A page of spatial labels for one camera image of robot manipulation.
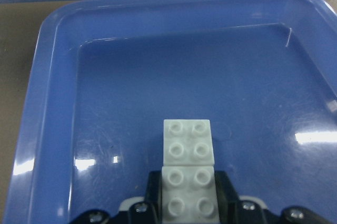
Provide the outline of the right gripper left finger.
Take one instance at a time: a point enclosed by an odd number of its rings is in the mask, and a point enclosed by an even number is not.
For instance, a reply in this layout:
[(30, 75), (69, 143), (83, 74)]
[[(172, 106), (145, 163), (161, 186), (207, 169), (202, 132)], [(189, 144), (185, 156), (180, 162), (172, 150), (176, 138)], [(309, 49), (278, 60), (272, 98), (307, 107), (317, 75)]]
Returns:
[(70, 223), (162, 223), (162, 174), (151, 171), (148, 175), (145, 197), (119, 210), (114, 216), (107, 211), (85, 211)]

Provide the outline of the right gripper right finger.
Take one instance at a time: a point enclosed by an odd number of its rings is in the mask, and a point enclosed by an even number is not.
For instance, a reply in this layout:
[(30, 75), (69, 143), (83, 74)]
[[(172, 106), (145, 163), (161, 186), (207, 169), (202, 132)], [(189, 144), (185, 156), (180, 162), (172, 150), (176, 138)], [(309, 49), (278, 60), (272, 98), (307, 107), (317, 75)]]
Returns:
[(276, 215), (252, 197), (239, 196), (224, 171), (215, 174), (220, 223), (331, 223), (316, 212), (301, 206), (289, 206)]

